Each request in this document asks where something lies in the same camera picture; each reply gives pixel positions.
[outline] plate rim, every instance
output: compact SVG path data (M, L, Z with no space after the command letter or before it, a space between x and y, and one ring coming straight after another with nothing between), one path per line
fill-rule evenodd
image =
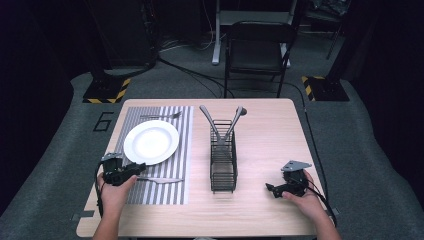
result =
M133 143L135 137L140 132L142 132L145 129L153 128L153 127L162 128L169 133L169 135L171 136L171 146L161 156L156 157L154 161L149 162L148 160L143 160L143 159L140 160L140 157L137 156L134 153L134 151L132 150L132 143ZM125 137L125 140L124 140L123 150L124 150L125 156L131 162L135 162L137 164L146 163L147 166L150 166L150 165L155 165L155 164L161 163L161 162L167 160L169 157L171 157L172 154L174 154L175 151L177 150L178 145L179 145L179 141L180 141L180 136L179 136L177 128L174 125L172 125L169 122L165 122L165 121L161 121L161 120L150 120L150 121L146 121L146 122L142 122L142 123L138 124L137 126L132 128L128 132L128 134L127 134L127 136Z

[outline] black wire basket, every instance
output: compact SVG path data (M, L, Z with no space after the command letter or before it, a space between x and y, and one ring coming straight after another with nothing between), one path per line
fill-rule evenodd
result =
M232 121L214 120L219 135L225 136ZM231 131L224 143L218 144L218 138L211 128L211 162L210 178L211 190L231 191L236 189L237 185L237 152L236 138L234 130Z

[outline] chair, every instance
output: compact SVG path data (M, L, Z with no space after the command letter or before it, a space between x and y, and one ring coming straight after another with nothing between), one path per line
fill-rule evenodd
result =
M286 23L241 21L234 23L227 33L224 98L227 97L230 73L280 75L277 98L287 68L290 49L296 30ZM281 44L286 52L281 53Z
M333 52L334 45L343 27L344 18L349 9L350 1L311 1L311 5L304 9L303 19L311 24L323 26L334 31L330 50L326 59L328 60Z

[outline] human hand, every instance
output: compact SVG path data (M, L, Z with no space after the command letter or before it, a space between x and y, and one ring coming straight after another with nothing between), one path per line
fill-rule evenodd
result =
M309 181L309 187L313 189L314 180L306 170L303 171ZM318 196L309 189L306 190L302 197L295 196L289 192L283 192L283 198L296 204L300 211L314 222L320 221L323 217L327 217Z
M120 217L122 209L128 197L128 192L137 181L137 176L131 176L120 186L112 186L105 183L103 173L97 176L97 183L101 191L101 199L103 202L103 215L112 215Z

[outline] placemat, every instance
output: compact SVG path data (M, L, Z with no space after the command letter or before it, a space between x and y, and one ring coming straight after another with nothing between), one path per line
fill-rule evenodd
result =
M140 115L168 115L182 111L180 117L140 118ZM180 136L179 146L167 160L147 166L141 176L183 178L184 181L170 184L157 184L151 181L137 181L130 190L127 204L187 204L189 191L189 170L191 158L191 138L193 106L130 107L119 135L115 152L124 153L124 141L127 134L137 125L150 120L162 120L171 123ZM123 165L131 161L123 154Z

